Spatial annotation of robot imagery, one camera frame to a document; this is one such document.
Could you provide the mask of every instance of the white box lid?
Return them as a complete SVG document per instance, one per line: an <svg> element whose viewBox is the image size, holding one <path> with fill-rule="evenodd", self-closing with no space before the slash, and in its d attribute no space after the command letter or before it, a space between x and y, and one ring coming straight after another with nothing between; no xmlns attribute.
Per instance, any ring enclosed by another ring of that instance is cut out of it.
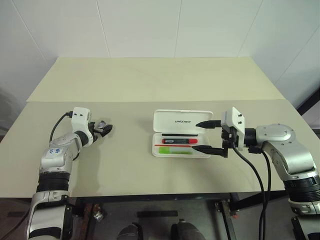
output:
<svg viewBox="0 0 320 240"><path fill-rule="evenodd" d="M158 109L153 115L153 130L166 134L204 134L196 124L212 120L212 111Z"/></svg>

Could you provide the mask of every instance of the sticker on robot arm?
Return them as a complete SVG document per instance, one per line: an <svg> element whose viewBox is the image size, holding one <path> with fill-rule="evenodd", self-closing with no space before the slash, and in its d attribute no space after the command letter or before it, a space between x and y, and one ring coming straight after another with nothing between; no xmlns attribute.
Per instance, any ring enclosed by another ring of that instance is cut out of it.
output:
<svg viewBox="0 0 320 240"><path fill-rule="evenodd" d="M63 147L49 148L45 156L47 158L54 158L56 156L59 156L63 152L63 150L64 150Z"/></svg>

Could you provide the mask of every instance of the silver robot arm segment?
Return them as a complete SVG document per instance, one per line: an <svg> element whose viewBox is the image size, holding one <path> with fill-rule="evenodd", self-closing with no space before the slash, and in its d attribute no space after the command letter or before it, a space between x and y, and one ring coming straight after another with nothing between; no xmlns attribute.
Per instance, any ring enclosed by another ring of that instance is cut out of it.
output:
<svg viewBox="0 0 320 240"><path fill-rule="evenodd" d="M73 231L73 207L68 204L69 177L73 160L83 147L104 137L112 125L94 129L87 108L75 107L71 112L72 132L49 143L41 158L36 193L32 196L26 239L67 240Z"/></svg>
<svg viewBox="0 0 320 240"><path fill-rule="evenodd" d="M284 183L292 210L299 215L320 214L320 177L311 153L283 124L258 126L258 147L269 154Z"/></svg>

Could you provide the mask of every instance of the beige table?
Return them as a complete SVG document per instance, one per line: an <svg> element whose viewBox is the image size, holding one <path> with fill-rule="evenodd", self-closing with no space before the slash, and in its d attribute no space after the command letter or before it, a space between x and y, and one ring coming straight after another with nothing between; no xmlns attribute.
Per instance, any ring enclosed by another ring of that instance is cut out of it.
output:
<svg viewBox="0 0 320 240"><path fill-rule="evenodd" d="M217 119L232 106L245 116L246 126L283 123L311 152L320 168L320 142L292 105L284 100L232 100L192 102L29 102L0 144L0 197L31 197L38 168L48 146L52 126L73 107L86 107L93 120L107 120L114 129L106 138L83 149L70 177L73 197L145 194L227 193L260 191L250 167L231 150L229 158L162 158L151 154L153 113L156 109L209 110ZM71 130L64 119L58 137ZM211 144L221 147L221 130L208 132ZM245 156L267 184L266 163L261 155ZM283 183L272 166L272 190Z"/></svg>
<svg viewBox="0 0 320 240"><path fill-rule="evenodd" d="M29 102L284 99L250 57L59 57Z"/></svg>

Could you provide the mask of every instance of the pen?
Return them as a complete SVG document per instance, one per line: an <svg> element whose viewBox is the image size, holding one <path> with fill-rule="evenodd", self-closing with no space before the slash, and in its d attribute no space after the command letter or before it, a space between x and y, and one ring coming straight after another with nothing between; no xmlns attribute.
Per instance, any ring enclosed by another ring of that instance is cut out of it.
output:
<svg viewBox="0 0 320 240"><path fill-rule="evenodd" d="M155 144L155 147L180 147L180 148L191 148L191 145L172 145L172 144Z"/></svg>
<svg viewBox="0 0 320 240"><path fill-rule="evenodd" d="M164 138L163 144L196 144L198 142L195 138Z"/></svg>

